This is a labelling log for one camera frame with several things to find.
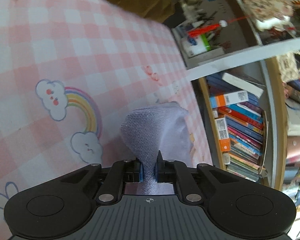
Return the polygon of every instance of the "orange book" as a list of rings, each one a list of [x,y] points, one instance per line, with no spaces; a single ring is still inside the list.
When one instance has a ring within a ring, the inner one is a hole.
[[[219,96],[210,97],[211,108],[232,105],[236,103],[245,102],[248,100],[249,100],[248,92],[245,90],[240,90],[237,92],[231,92]]]
[[[226,118],[222,117],[215,119],[215,123],[218,132],[221,152],[228,152],[230,151],[230,138],[226,124]]]
[[[257,132],[258,134],[263,135],[263,130],[261,130],[261,129],[255,127],[255,126],[253,126],[252,124],[250,124],[250,123],[248,123],[248,122],[245,122],[245,121],[243,121],[243,120],[241,120],[241,119],[239,119],[239,118],[237,118],[237,117],[235,117],[235,116],[229,114],[229,113],[226,112],[226,111],[223,111],[223,110],[221,109],[221,107],[218,108],[218,112],[219,112],[220,114],[222,114],[222,115],[226,115],[229,119],[231,119],[231,120],[233,120],[233,121],[235,121],[235,122],[237,122],[237,123],[239,123],[239,124],[241,124],[241,125],[243,125],[243,126],[249,128],[250,130],[253,130],[254,132]]]

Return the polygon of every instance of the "crosshair marking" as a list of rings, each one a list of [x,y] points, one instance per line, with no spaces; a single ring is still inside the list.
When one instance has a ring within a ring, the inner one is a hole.
[[[145,201],[147,201],[148,203],[152,203],[153,201],[155,201],[155,199],[153,199],[153,198],[147,198],[147,199],[145,199]]]

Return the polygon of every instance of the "rainbow print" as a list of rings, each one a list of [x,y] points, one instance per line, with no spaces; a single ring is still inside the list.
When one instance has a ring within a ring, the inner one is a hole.
[[[35,87],[35,93],[56,122],[71,122],[71,118],[66,119],[67,108],[70,106],[75,106],[84,113],[85,130],[72,135],[70,146],[85,163],[102,163],[103,148],[99,142],[101,116],[94,100],[86,92],[74,87],[65,87],[58,80],[40,80]]]
[[[84,112],[87,125],[84,133],[93,132],[100,138],[101,116],[94,100],[86,92],[74,87],[65,87],[65,95],[68,99],[67,107],[76,106]]]

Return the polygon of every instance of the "white book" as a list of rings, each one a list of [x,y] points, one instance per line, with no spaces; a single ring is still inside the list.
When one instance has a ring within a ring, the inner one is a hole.
[[[288,136],[300,136],[300,104],[286,99],[288,113]]]
[[[253,111],[252,109],[250,109],[250,108],[248,108],[248,107],[246,107],[246,106],[243,106],[243,105],[241,105],[241,104],[236,104],[236,105],[237,105],[238,107],[241,107],[241,108],[244,109],[244,110],[247,110],[247,111],[249,111],[249,112],[251,112],[251,113],[253,113],[253,114],[255,114],[255,115],[261,117],[261,114],[259,114],[259,113],[255,112],[255,111]]]
[[[260,98],[263,93],[263,89],[227,72],[223,73],[222,79],[235,87],[254,94],[257,98]]]

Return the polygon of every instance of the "wooden shelf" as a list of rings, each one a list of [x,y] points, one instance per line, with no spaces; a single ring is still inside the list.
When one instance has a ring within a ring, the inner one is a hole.
[[[209,100],[210,96],[209,96],[209,91],[208,91],[208,86],[207,86],[207,83],[206,83],[206,79],[205,78],[199,78],[199,85],[200,85],[200,89],[202,91],[204,101],[206,103],[208,113],[209,113],[209,120],[211,122],[213,137],[214,137],[214,140],[216,142],[219,166],[220,166],[221,169],[223,169],[225,171],[226,166],[224,165],[224,163],[222,161],[222,152],[221,152],[221,149],[220,149],[217,128],[216,128],[216,125],[215,125],[215,121],[214,121],[214,117],[213,117],[213,113],[212,113],[212,107],[211,107],[210,100]]]
[[[271,85],[271,90],[273,97],[270,100],[273,101],[274,109],[271,112],[273,121],[276,124],[276,138],[274,137],[274,142],[276,143],[276,150],[274,151],[274,188],[277,190],[282,190],[284,171],[286,166],[287,158],[287,125],[288,116],[287,109],[285,105],[285,97],[283,93],[282,81],[279,72],[278,62],[275,57],[265,60],[267,74],[269,82]]]

